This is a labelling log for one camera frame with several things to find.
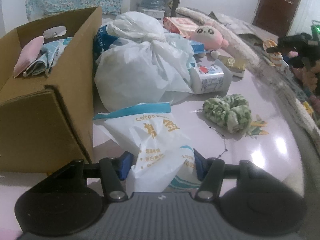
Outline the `orange white striped sock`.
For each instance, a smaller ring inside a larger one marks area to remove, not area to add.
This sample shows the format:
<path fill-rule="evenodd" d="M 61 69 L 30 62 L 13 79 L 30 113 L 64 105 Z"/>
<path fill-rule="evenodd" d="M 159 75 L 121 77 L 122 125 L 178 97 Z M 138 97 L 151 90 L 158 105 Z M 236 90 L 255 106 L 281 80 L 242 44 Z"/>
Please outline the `orange white striped sock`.
<path fill-rule="evenodd" d="M 268 48 L 276 48 L 277 44 L 274 40 L 267 39 L 263 42 L 263 49 L 267 52 Z M 271 62 L 281 71 L 285 72 L 289 70 L 289 65 L 284 61 L 280 52 L 269 53 L 267 52 Z"/>

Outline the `white cotton pad bag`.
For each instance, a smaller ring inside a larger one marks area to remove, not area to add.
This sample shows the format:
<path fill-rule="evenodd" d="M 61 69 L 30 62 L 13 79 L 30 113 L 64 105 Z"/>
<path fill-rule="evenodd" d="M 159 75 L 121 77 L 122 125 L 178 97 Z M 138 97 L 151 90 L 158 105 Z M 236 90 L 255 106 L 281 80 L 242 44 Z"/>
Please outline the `white cotton pad bag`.
<path fill-rule="evenodd" d="M 197 189 L 194 148 L 171 112 L 170 103 L 141 103 L 99 113 L 94 123 L 135 157 L 127 194 Z"/>

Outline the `pink glitter sponge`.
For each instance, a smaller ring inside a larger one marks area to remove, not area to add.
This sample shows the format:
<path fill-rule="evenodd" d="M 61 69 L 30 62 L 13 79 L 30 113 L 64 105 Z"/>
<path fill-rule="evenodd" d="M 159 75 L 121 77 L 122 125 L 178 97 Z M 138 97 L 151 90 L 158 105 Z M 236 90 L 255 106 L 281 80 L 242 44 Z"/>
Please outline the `pink glitter sponge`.
<path fill-rule="evenodd" d="M 43 44 L 44 36 L 38 36 L 33 38 L 22 48 L 19 58 L 14 66 L 14 78 L 23 73 L 37 59 Z"/>

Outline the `grey star-patterned blanket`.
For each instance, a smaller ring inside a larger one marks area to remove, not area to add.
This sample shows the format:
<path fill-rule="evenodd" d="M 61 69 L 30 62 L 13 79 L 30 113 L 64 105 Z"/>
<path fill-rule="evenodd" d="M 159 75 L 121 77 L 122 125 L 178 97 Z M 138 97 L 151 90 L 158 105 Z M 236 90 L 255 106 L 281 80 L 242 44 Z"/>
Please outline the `grey star-patterned blanket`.
<path fill-rule="evenodd" d="M 240 34 L 239 37 L 249 45 L 261 58 L 269 65 L 274 66 L 281 74 L 285 82 L 295 93 L 297 99 L 303 104 L 305 110 L 313 118 L 315 124 L 319 126 L 319 97 L 303 83 L 303 69 L 294 68 L 290 63 L 291 59 L 298 55 L 297 52 L 289 52 L 287 55 L 282 54 L 284 61 L 289 65 L 289 70 L 283 72 L 279 70 L 270 60 L 270 57 L 263 49 L 263 42 L 253 34 Z"/>

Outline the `brown wooden door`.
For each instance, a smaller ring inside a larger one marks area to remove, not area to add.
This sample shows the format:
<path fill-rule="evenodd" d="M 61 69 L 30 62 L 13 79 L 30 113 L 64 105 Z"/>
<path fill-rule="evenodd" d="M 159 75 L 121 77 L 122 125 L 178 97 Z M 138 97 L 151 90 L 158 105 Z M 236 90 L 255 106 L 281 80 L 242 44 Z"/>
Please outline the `brown wooden door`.
<path fill-rule="evenodd" d="M 300 0 L 259 0 L 253 25 L 279 37 L 286 36 Z"/>

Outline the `green patterned scrunchie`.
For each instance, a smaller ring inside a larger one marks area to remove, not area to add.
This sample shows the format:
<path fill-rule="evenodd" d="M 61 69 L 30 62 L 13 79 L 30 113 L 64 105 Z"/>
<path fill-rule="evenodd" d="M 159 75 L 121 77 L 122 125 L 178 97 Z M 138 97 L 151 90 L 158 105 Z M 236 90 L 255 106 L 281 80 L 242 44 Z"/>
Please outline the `green patterned scrunchie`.
<path fill-rule="evenodd" d="M 207 99 L 202 108 L 207 120 L 227 129 L 229 133 L 245 134 L 251 126 L 249 102 L 241 94 Z"/>

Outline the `plaid pink pillow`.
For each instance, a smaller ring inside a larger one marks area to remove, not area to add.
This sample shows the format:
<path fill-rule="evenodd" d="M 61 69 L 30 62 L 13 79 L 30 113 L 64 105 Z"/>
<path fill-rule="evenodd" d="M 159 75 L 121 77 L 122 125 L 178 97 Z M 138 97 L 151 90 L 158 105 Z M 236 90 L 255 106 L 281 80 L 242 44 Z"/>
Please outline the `plaid pink pillow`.
<path fill-rule="evenodd" d="M 212 11 L 209 13 L 209 16 L 223 24 L 226 28 L 234 32 L 236 35 L 253 34 L 263 41 L 267 39 L 272 39 L 274 41 L 278 40 L 278 37 L 276 35 L 232 16 L 224 15 L 219 12 L 214 13 Z"/>

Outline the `gold foil packet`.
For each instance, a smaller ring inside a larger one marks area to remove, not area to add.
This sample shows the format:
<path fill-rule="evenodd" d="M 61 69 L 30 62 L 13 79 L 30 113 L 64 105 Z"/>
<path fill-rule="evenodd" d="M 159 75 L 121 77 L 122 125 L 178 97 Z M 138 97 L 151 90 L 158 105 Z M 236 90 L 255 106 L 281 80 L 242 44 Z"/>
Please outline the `gold foil packet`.
<path fill-rule="evenodd" d="M 218 59 L 231 71 L 233 76 L 243 78 L 246 70 L 247 61 L 234 57 L 220 55 Z"/>

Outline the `white strawberry tissue pack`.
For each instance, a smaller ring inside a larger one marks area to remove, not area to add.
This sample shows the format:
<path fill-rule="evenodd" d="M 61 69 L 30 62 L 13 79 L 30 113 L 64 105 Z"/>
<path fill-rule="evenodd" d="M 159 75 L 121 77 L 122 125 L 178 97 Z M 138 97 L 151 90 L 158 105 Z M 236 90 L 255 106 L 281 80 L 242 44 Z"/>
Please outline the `white strawberry tissue pack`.
<path fill-rule="evenodd" d="M 190 70 L 192 90 L 195 94 L 219 92 L 222 90 L 224 73 L 218 66 L 193 67 Z"/>

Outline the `pink panda plush toy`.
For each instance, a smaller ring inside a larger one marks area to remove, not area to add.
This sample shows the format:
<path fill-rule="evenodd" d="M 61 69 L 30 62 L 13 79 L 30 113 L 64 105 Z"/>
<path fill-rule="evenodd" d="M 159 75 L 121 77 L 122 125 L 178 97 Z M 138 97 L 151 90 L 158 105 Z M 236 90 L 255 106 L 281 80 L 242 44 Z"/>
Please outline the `pink panda plush toy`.
<path fill-rule="evenodd" d="M 219 49 L 227 48 L 229 46 L 229 42 L 223 38 L 222 34 L 210 25 L 199 26 L 191 34 L 190 39 L 203 43 L 205 50 L 210 52 L 213 59 L 219 57 Z"/>

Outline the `brown cardboard box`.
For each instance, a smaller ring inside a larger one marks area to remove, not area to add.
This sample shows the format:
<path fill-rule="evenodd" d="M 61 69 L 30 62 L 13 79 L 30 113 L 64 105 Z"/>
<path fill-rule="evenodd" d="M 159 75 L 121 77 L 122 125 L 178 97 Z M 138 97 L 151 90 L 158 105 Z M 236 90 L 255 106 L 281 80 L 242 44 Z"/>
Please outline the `brown cardboard box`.
<path fill-rule="evenodd" d="M 29 22 L 1 38 L 1 171 L 52 173 L 93 157 L 93 40 L 100 7 Z M 70 44 L 49 76 L 14 77 L 22 48 L 45 30 L 66 28 Z"/>

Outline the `white knotted plastic bag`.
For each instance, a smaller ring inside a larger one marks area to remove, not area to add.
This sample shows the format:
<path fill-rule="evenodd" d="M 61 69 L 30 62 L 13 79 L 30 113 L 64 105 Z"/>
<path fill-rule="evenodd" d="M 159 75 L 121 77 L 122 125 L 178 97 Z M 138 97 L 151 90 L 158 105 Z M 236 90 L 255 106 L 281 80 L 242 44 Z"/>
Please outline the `white knotted plastic bag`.
<path fill-rule="evenodd" d="M 193 93 L 190 41 L 141 12 L 105 19 L 94 38 L 93 55 L 94 82 L 109 112 L 139 103 L 175 104 Z"/>

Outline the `blue tissue box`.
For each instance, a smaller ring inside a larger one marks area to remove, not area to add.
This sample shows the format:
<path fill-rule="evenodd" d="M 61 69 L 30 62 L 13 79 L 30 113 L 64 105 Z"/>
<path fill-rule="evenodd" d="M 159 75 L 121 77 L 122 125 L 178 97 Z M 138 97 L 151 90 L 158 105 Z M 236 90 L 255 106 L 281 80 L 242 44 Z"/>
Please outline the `blue tissue box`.
<path fill-rule="evenodd" d="M 206 54 L 207 53 L 207 51 L 204 48 L 204 44 L 201 43 L 201 42 L 191 41 L 190 45 L 191 45 L 195 55 Z"/>

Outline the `pink wet wipes pack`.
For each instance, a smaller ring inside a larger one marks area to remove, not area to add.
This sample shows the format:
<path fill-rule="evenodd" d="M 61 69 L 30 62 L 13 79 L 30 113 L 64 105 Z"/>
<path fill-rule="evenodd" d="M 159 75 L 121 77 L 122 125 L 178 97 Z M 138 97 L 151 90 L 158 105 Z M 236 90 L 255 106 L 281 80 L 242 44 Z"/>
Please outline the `pink wet wipes pack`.
<path fill-rule="evenodd" d="M 163 27 L 171 33 L 182 35 L 184 38 L 190 38 L 191 34 L 198 28 L 198 25 L 192 20 L 183 17 L 165 17 Z"/>

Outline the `white water dispenser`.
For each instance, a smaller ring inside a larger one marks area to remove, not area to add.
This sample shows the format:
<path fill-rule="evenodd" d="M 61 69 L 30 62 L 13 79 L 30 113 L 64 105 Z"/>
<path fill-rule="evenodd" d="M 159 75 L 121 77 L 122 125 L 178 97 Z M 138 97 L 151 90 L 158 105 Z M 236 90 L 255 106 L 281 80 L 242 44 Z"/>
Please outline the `white water dispenser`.
<path fill-rule="evenodd" d="M 141 13 L 144 13 L 146 15 L 149 15 L 159 21 L 162 21 L 163 18 L 164 18 L 164 13 L 165 11 L 164 10 L 156 10 L 156 9 L 146 9 L 146 8 L 143 8 L 143 7 L 139 7 L 138 8 L 138 11 L 141 12 Z"/>

